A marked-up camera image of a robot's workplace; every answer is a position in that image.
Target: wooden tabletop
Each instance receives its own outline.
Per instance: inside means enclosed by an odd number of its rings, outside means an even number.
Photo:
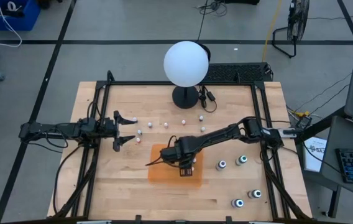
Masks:
[[[288,121],[285,100],[280,83],[265,83],[268,105],[272,120]],[[81,82],[75,100],[71,121],[86,116],[89,103],[93,100],[95,82]],[[199,103],[188,110],[177,108],[171,93],[173,86],[111,86],[106,116],[112,118],[118,110],[126,119],[136,117],[137,124],[120,126],[121,136],[136,134],[140,129],[141,142],[130,140],[120,152],[112,149],[112,139],[103,139],[96,169],[93,198],[89,218],[107,220],[133,220],[142,215],[143,220],[233,220],[268,221],[272,220],[268,201],[264,166],[259,159],[259,144],[245,144],[240,141],[226,141],[208,148],[203,153],[203,175],[200,187],[169,184],[153,184],[148,181],[150,152],[154,144],[166,144],[172,135],[202,135],[238,122],[246,116],[254,116],[250,87],[248,86],[209,86],[218,108],[213,113],[205,112]],[[263,112],[259,96],[259,105]],[[208,102],[208,109],[213,108]],[[204,116],[200,122],[199,115]],[[286,123],[274,123],[274,127],[287,127]],[[285,147],[295,150],[293,140],[284,139]],[[70,144],[63,151],[62,159],[76,147]],[[57,207],[60,208],[75,189],[80,168],[80,149],[63,165],[58,180]],[[305,184],[296,154],[280,149],[280,164],[287,192],[307,215],[312,216]],[[236,166],[234,161],[246,155],[248,161]],[[225,160],[227,167],[219,172],[217,161]],[[259,189],[262,196],[250,199],[249,190]],[[278,213],[282,217],[280,197],[275,188]],[[232,208],[231,201],[241,198],[242,208]],[[81,195],[82,213],[85,192]],[[53,215],[52,205],[48,211]]]

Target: white spherical lamp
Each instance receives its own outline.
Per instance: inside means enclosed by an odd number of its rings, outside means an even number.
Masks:
[[[172,93],[174,103],[183,109],[191,108],[198,101],[194,87],[208,71],[207,51],[191,41],[174,44],[165,54],[164,71],[168,79],[177,85]]]

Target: blue bin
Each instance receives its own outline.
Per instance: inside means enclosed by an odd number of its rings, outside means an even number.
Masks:
[[[6,9],[7,4],[10,0],[0,0],[1,9]],[[23,5],[24,17],[9,17],[6,16],[6,20],[14,30],[32,30],[33,26],[40,14],[40,8],[36,3],[36,0],[12,0],[16,6]],[[8,30],[5,22],[2,21],[0,16],[0,30]]]

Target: fan stand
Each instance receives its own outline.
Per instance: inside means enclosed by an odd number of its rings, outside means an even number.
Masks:
[[[287,55],[289,58],[295,57],[296,56],[296,37],[293,37],[293,44],[294,44],[294,55],[290,55],[289,53],[285,52],[283,49],[281,49],[280,47],[277,47],[275,45],[275,36],[276,36],[276,32],[281,31],[281,30],[285,30],[288,27],[283,27],[283,28],[279,28],[279,29],[275,29],[275,31],[273,32],[273,40],[272,40],[272,45],[279,51],[281,51],[283,54]]]

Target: gray floor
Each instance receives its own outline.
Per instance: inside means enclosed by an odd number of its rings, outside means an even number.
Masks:
[[[65,40],[183,40],[195,39],[201,15],[193,7],[204,0],[77,0]],[[287,23],[290,0],[283,5],[275,28]],[[344,0],[353,15],[353,0]],[[70,0],[42,11],[25,40],[57,40]],[[228,5],[224,17],[206,16],[202,39],[264,40],[276,9],[276,0],[261,0],[258,6]],[[341,17],[336,0],[312,0],[310,17]],[[1,40],[15,39],[0,32]],[[280,33],[278,39],[285,39]],[[345,20],[309,20],[304,40],[353,40]],[[162,68],[167,44],[63,45],[39,113],[38,121],[58,123],[71,116],[80,81],[102,80],[112,70],[116,80],[166,80]],[[259,62],[263,45],[209,44],[212,63]],[[0,47],[0,196],[19,147],[19,126],[29,119],[39,88],[52,56],[54,45],[22,45],[18,49]],[[303,102],[345,77],[352,71],[353,45],[299,45],[298,55],[288,59],[272,46],[266,61],[275,81],[281,82],[287,104],[297,108]],[[313,110],[349,82],[339,83],[304,107]],[[341,93],[316,114],[326,116],[340,108],[347,91]],[[3,222],[44,218],[47,214],[53,179],[60,155],[28,147]],[[331,192],[307,182],[306,188],[314,217],[331,222],[353,223],[353,194],[343,190],[336,219],[321,215]]]

